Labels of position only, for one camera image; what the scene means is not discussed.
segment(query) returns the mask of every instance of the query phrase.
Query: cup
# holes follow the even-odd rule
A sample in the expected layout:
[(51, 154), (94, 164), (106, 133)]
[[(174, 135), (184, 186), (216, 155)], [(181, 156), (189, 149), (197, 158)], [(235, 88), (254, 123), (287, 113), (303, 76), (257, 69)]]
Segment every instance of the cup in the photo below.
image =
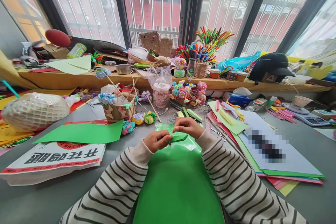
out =
[(293, 108), (301, 109), (306, 106), (308, 103), (312, 102), (312, 99), (303, 97), (303, 96), (295, 96), (292, 103), (290, 104)]

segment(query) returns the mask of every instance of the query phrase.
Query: small jar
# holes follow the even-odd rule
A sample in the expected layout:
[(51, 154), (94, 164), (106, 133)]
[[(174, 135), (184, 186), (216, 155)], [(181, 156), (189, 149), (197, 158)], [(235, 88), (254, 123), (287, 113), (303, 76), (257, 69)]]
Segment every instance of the small jar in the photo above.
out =
[(243, 81), (245, 80), (246, 76), (247, 76), (247, 73), (242, 72), (242, 71), (238, 71), (235, 80), (236, 80), (236, 81), (243, 82)]
[(188, 64), (188, 69), (187, 69), (187, 77), (194, 78), (195, 67), (196, 67), (196, 59), (189, 59), (189, 64)]
[(218, 78), (219, 69), (210, 69), (210, 78)]
[(227, 73), (226, 79), (228, 79), (229, 81), (233, 81), (235, 80), (236, 76), (237, 76), (237, 71), (231, 70)]

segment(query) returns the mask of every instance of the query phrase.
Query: plastic bag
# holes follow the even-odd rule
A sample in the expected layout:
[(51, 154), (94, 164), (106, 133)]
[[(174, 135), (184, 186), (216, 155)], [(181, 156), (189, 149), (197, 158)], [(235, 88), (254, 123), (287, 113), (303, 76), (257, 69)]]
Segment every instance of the plastic bag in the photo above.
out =
[(8, 103), (1, 112), (3, 120), (19, 132), (44, 130), (70, 113), (58, 95), (28, 93)]
[(217, 64), (216, 68), (222, 72), (226, 66), (231, 65), (233, 66), (234, 71), (243, 71), (247, 66), (249, 66), (253, 61), (258, 59), (259, 57), (260, 57), (260, 51), (256, 52), (252, 56), (232, 58), (228, 59), (227, 61), (220, 62)]
[(127, 50), (127, 52), (128, 52), (128, 62), (135, 63), (134, 60), (132, 60), (130, 54), (132, 54), (133, 57), (148, 61), (147, 59), (148, 51), (146, 48), (143, 47), (130, 48)]
[(159, 108), (166, 107), (169, 102), (169, 90), (173, 84), (170, 66), (148, 70), (153, 76), (148, 76), (148, 81), (153, 89), (154, 105)]

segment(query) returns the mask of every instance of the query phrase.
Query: metal bowl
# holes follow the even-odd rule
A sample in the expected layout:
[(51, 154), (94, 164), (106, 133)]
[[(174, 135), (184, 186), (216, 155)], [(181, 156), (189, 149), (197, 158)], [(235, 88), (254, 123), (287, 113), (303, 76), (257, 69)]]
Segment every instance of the metal bowl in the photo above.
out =
[(117, 74), (130, 74), (132, 71), (131, 65), (117, 65), (115, 66)]

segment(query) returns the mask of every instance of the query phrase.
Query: blue plastic bag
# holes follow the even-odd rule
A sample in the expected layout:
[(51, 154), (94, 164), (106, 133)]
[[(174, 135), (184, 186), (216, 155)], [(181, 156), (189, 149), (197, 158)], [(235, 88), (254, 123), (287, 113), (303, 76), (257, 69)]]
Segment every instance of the blue plastic bag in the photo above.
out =
[(217, 64), (216, 68), (222, 72), (226, 66), (231, 65), (233, 66), (234, 71), (243, 71), (247, 66), (249, 66), (253, 61), (258, 59), (259, 57), (260, 57), (260, 51), (256, 52), (252, 56), (232, 58), (224, 62), (220, 62)]

